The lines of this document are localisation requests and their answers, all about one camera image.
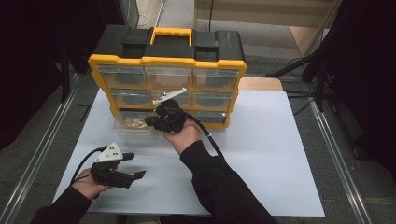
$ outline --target hand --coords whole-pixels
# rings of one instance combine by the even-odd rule
[[[100,192],[106,191],[113,187],[111,186],[104,186],[96,183],[91,176],[91,169],[83,170],[77,178],[81,178],[72,184],[72,187],[78,190],[82,195],[86,198],[92,200],[94,199]]]
[[[196,123],[187,120],[180,133],[163,132],[163,137],[173,145],[177,154],[180,155],[192,143],[201,140],[201,133]]]

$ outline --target yellow handle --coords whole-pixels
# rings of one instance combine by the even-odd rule
[[[189,38],[189,46],[191,46],[191,41],[192,41],[191,29],[155,27],[152,33],[150,45],[154,44],[154,39],[156,35],[187,36]]]

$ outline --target wrist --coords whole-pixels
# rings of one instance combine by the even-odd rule
[[[76,182],[72,185],[72,188],[76,189],[79,193],[84,195],[89,200],[93,200],[100,192],[99,188],[93,185],[87,185],[86,183]]]

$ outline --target person's left hand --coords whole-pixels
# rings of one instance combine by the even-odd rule
[[[94,199],[100,192],[106,191],[113,187],[111,186],[104,186],[96,183],[91,176],[91,169],[83,170],[77,178],[81,178],[72,184],[72,187],[78,190],[82,195],[86,198],[92,200]]]

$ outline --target black sleeve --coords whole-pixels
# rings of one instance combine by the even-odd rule
[[[180,159],[192,172],[201,205],[217,224],[276,223],[242,178],[223,158],[212,157],[202,141],[187,147]]]
[[[79,191],[68,187],[55,203],[38,209],[31,224],[78,224],[91,203]]]

